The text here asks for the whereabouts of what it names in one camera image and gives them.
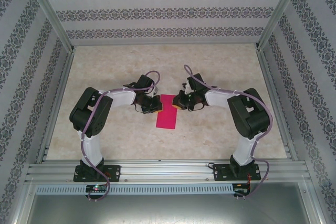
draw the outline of patterned wallpaper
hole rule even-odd
[[[336,223],[336,0],[291,0],[264,48],[296,152]]]
[[[37,0],[0,0],[0,223],[36,161],[67,54]]]
[[[74,45],[257,42],[279,0],[50,0]]]

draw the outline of beige floor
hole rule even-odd
[[[187,73],[201,73],[208,84],[225,89],[257,89],[271,108],[261,69],[251,45],[131,45],[78,47],[59,111],[47,159],[80,159],[80,140],[69,114],[87,87],[119,88],[141,74],[158,70],[160,94],[178,94]],[[205,107],[198,112],[178,111],[176,129],[155,127],[156,114],[141,114],[134,106],[111,111],[101,133],[105,159],[229,158],[238,132],[229,109]],[[277,124],[256,149],[257,157],[284,158]]]

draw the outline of purple cable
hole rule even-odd
[[[151,85],[150,87],[148,87],[148,88],[142,88],[142,89],[130,89],[130,88],[126,88],[126,87],[124,87],[124,88],[111,89],[111,90],[109,90],[109,91],[105,91],[103,94],[100,95],[100,97],[98,98],[98,100],[97,100],[97,102],[96,102],[96,105],[94,105],[94,107],[93,107],[93,110],[92,110],[92,112],[91,112],[91,115],[90,115],[90,117],[89,117],[89,120],[88,120],[88,122],[86,123],[86,125],[85,125],[85,127],[84,127],[84,129],[83,129],[82,135],[81,135],[80,148],[81,148],[81,150],[82,150],[83,157],[84,157],[85,160],[88,162],[88,164],[89,164],[94,170],[96,170],[100,175],[102,175],[102,176],[106,179],[108,189],[106,190],[105,194],[102,195],[102,196],[101,196],[100,198],[98,198],[98,199],[91,199],[91,198],[90,198],[90,193],[91,193],[91,192],[89,192],[89,194],[88,194],[89,201],[94,200],[95,202],[97,202],[97,201],[99,201],[99,200],[104,199],[104,198],[106,197],[106,195],[109,193],[109,191],[110,191],[110,187],[111,187],[109,178],[108,178],[103,172],[101,172],[99,169],[97,169],[97,168],[94,166],[94,164],[87,158],[87,155],[86,155],[86,153],[85,153],[85,151],[84,151],[84,137],[85,137],[85,133],[86,133],[88,127],[89,127],[90,124],[91,124],[92,118],[93,118],[93,116],[94,116],[94,114],[95,114],[95,112],[96,112],[96,110],[97,110],[98,104],[100,103],[100,101],[101,101],[101,99],[104,97],[104,95],[107,95],[108,93],[111,93],[111,92],[123,91],[123,90],[128,90],[128,91],[145,91],[145,90],[149,90],[149,89],[151,89],[151,88],[154,88],[154,87],[158,84],[158,82],[160,81],[160,73],[157,72],[157,71],[155,71],[155,70],[152,70],[152,71],[149,71],[148,73],[146,73],[145,75],[147,76],[147,75],[149,75],[150,73],[156,73],[156,74],[158,75],[158,80],[157,80],[153,85]]]
[[[188,65],[184,65],[183,67],[184,67],[185,71],[190,75],[190,77],[192,77],[195,81],[199,82],[200,84],[206,86],[208,89],[216,90],[216,91],[219,91],[219,92],[222,92],[222,93],[227,93],[227,94],[241,94],[241,95],[244,95],[244,96],[249,97],[249,98],[255,100],[256,102],[258,102],[265,109],[265,111],[266,111],[266,113],[267,113],[267,115],[269,117],[269,126],[268,126],[267,130],[263,134],[261,134],[260,136],[258,136],[256,138],[256,141],[255,141],[255,143],[254,143],[254,145],[252,147],[250,155],[251,155],[251,158],[253,160],[258,161],[258,162],[264,162],[264,163],[266,163],[267,170],[265,172],[264,177],[260,181],[259,185],[256,187],[256,189],[254,189],[249,195],[245,196],[246,198],[250,197],[253,193],[255,193],[259,189],[259,187],[262,185],[262,183],[264,182],[264,180],[266,179],[266,177],[267,177],[267,175],[269,173],[269,163],[268,163],[268,161],[265,160],[265,159],[262,159],[262,158],[255,158],[255,157],[253,157],[253,155],[254,155],[254,151],[255,151],[255,149],[257,147],[257,144],[258,144],[259,140],[262,137],[266,136],[271,131],[271,129],[272,129],[272,126],[273,126],[273,117],[271,115],[271,112],[269,111],[269,109],[266,107],[266,105],[262,101],[260,101],[258,98],[254,97],[253,95],[246,94],[246,93],[241,92],[241,91],[233,91],[233,90],[227,90],[227,89],[213,88],[213,87],[207,85],[206,83],[204,83],[203,81],[200,81],[196,77],[194,77],[193,72],[192,72],[191,68]]]

